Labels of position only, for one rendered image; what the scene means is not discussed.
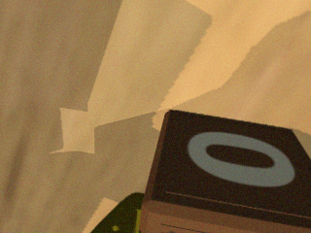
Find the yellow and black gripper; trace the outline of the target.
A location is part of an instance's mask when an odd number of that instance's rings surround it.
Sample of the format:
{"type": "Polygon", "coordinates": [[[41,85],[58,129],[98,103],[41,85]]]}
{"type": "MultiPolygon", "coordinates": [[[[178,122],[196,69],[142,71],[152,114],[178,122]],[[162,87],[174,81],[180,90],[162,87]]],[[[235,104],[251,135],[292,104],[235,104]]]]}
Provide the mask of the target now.
{"type": "Polygon", "coordinates": [[[134,192],[125,197],[90,233],[139,233],[144,194],[134,192]]]}

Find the brown number cube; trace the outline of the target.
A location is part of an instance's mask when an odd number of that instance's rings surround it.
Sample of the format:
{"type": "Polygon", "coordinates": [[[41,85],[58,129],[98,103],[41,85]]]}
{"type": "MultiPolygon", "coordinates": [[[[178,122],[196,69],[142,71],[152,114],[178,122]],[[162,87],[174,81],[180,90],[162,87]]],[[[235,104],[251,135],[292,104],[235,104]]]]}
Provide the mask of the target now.
{"type": "Polygon", "coordinates": [[[311,159],[291,129],[170,110],[139,233],[311,233],[311,159]]]}

